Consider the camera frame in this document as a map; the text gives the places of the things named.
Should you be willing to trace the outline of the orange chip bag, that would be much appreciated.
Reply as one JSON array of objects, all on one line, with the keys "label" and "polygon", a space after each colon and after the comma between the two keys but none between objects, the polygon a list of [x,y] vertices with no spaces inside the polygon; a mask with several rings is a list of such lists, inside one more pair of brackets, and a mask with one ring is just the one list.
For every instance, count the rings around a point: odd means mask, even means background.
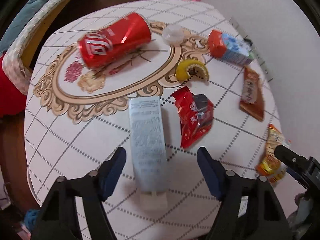
[{"label": "orange chip bag", "polygon": [[291,141],[286,140],[273,124],[269,124],[265,152],[255,170],[260,176],[265,176],[271,184],[276,184],[283,179],[287,170],[287,166],[275,156],[275,149],[279,145],[290,148]]}]

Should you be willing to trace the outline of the brown snack wrapper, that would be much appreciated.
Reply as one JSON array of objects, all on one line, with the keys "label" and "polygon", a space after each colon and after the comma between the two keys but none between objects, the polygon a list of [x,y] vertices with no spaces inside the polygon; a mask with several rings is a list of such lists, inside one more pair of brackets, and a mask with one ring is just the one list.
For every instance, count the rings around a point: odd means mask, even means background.
[{"label": "brown snack wrapper", "polygon": [[260,75],[249,66],[244,68],[244,84],[240,99],[240,109],[259,122],[264,120],[265,102]]}]

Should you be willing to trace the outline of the red snack wrapper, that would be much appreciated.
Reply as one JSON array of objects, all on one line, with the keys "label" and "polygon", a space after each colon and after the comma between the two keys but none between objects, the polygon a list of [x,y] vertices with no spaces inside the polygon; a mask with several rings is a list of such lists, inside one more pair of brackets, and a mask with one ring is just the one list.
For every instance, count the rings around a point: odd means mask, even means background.
[{"label": "red snack wrapper", "polygon": [[178,89],[171,96],[175,99],[180,118],[180,146],[186,149],[210,131],[214,104],[204,94],[193,94],[187,86]]}]

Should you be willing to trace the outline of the white blue tube box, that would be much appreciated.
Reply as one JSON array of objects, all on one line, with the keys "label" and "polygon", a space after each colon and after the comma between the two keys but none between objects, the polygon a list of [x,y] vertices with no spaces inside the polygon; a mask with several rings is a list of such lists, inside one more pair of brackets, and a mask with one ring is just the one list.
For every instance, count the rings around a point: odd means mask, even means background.
[{"label": "white blue tube box", "polygon": [[159,97],[129,101],[133,171],[144,210],[168,207],[168,169]]}]

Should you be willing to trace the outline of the red blanket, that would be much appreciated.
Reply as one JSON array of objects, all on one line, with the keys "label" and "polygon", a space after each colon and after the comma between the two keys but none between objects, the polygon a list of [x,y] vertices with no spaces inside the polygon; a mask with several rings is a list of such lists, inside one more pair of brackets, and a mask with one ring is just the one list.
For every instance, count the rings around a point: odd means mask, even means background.
[{"label": "red blanket", "polygon": [[25,110],[27,96],[23,95],[8,79],[2,68],[4,54],[1,55],[0,72],[0,116],[16,115]]}]

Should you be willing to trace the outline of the red blue milk carton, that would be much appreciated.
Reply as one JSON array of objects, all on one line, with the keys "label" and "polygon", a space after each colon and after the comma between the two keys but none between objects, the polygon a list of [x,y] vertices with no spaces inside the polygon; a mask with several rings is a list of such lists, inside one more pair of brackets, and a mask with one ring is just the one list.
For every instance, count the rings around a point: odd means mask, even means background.
[{"label": "red blue milk carton", "polygon": [[208,37],[210,55],[241,66],[254,61],[249,44],[227,33],[212,30]]}]

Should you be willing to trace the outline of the yellow lemon peel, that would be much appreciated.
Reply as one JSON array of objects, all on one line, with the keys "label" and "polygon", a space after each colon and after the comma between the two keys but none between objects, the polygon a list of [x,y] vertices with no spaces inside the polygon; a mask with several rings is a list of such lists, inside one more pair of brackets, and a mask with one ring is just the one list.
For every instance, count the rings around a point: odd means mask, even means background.
[{"label": "yellow lemon peel", "polygon": [[175,71],[175,77],[178,81],[186,81],[192,74],[200,73],[205,81],[209,80],[209,72],[204,63],[198,60],[187,59],[181,61]]}]

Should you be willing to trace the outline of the white patterned tablecloth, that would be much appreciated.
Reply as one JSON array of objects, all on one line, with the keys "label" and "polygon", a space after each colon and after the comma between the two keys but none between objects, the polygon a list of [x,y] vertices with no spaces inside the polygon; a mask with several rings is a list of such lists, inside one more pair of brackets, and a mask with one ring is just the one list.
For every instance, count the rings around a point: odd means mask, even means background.
[{"label": "white patterned tablecloth", "polygon": [[[100,70],[79,41],[137,13],[151,41]],[[192,239],[207,233],[220,203],[197,163],[205,147],[244,178],[257,177],[268,128],[280,128],[264,75],[258,121],[240,109],[244,67],[210,56],[217,30],[241,38],[212,5],[144,0],[82,16],[55,31],[36,60],[24,123],[27,180],[39,204],[59,176],[96,172],[117,148],[126,163],[103,208],[118,239]]]}]

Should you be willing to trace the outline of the red soda can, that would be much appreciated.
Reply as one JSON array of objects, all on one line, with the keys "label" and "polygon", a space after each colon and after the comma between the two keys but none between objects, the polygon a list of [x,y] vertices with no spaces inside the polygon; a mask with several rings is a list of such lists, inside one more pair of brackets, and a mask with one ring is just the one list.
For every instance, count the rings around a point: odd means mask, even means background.
[{"label": "red soda can", "polygon": [[88,68],[100,68],[148,44],[151,37],[148,21],[133,12],[104,29],[86,33],[78,41],[78,48]]}]

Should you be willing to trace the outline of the clear plastic lid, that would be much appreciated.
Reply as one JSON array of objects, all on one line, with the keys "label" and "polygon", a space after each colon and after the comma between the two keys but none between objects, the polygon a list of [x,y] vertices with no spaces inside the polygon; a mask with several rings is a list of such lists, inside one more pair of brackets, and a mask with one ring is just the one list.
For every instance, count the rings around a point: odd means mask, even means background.
[{"label": "clear plastic lid", "polygon": [[183,28],[177,24],[167,25],[162,31],[162,38],[167,45],[179,46],[184,40]]}]

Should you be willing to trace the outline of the light blue quilt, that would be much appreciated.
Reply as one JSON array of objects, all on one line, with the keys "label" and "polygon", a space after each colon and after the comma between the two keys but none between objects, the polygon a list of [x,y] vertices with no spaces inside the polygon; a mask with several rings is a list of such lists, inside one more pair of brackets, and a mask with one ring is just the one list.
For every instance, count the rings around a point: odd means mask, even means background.
[{"label": "light blue quilt", "polygon": [[29,0],[12,20],[1,38],[1,54],[6,52],[25,25],[49,0]]}]

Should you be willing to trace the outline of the bed with wooden frame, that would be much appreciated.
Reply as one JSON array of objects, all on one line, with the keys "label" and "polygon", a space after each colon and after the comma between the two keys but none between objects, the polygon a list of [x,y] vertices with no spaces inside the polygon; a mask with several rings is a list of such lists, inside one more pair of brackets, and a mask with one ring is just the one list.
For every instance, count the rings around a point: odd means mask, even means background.
[{"label": "bed with wooden frame", "polygon": [[70,0],[49,0],[25,25],[4,52],[2,68],[12,84],[26,95],[31,82],[30,65],[35,52],[53,20]]}]

